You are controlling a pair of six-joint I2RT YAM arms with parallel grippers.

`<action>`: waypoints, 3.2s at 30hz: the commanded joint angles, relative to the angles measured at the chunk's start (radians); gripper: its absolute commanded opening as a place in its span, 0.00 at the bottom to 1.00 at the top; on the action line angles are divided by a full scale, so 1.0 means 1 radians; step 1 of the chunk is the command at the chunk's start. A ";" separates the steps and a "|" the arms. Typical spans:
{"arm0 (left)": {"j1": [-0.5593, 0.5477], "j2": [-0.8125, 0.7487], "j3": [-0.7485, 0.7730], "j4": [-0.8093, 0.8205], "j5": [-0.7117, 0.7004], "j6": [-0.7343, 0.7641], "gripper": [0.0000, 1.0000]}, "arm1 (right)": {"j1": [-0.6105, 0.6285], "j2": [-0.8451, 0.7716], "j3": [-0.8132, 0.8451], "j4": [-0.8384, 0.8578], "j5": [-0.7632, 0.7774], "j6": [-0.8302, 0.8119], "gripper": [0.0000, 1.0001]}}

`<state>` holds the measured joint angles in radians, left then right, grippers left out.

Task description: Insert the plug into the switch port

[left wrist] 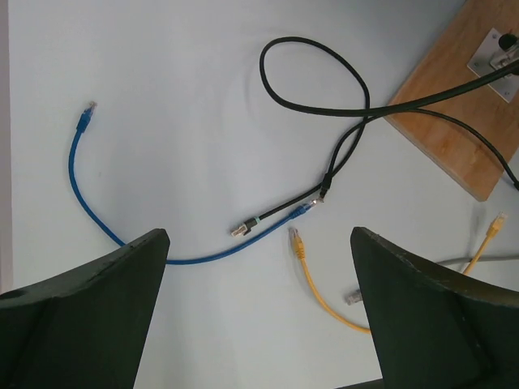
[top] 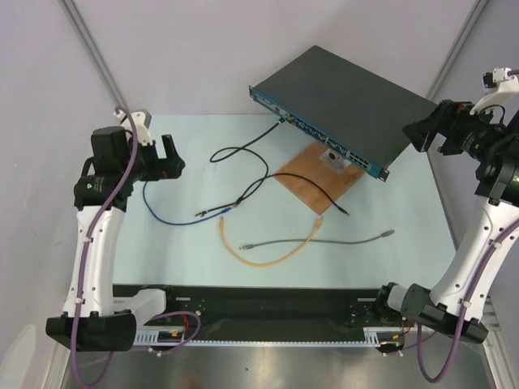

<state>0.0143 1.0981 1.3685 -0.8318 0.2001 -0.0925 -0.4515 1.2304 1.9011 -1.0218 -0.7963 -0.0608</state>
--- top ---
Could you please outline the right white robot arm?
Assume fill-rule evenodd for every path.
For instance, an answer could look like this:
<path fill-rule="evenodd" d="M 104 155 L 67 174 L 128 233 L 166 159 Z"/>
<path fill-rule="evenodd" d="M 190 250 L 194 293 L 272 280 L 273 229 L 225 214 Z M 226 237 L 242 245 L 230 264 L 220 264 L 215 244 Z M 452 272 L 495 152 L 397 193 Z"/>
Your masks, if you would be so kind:
<path fill-rule="evenodd" d="M 451 338 L 480 344 L 488 334 L 482 323 L 491 284 L 518 241 L 518 118 L 492 122 L 488 108 L 468 101 L 441 101 L 425 119 L 404 127 L 415 149 L 425 152 L 443 135 L 444 156 L 466 153 L 475 171 L 474 215 L 457 252 L 432 288 L 389 283 L 373 305 L 375 320 L 393 325 L 401 316 Z"/>

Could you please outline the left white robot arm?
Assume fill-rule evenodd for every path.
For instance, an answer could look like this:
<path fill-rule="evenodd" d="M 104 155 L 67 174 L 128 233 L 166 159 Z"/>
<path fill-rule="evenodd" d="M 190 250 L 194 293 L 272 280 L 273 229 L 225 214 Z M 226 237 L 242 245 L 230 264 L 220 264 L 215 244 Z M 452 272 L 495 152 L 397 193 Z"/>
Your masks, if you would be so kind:
<path fill-rule="evenodd" d="M 47 336 L 78 352 L 126 352 L 137 330 L 152 318 L 178 317 L 178 303 L 160 289 L 139 292 L 117 306 L 114 257 L 127 202 L 136 182 L 176 179 L 185 167 L 171 135 L 163 135 L 165 157 L 155 141 L 141 141 L 123 126 L 93 131 L 92 156 L 74 187 L 78 237 L 73 276 L 62 313 L 48 318 Z"/>

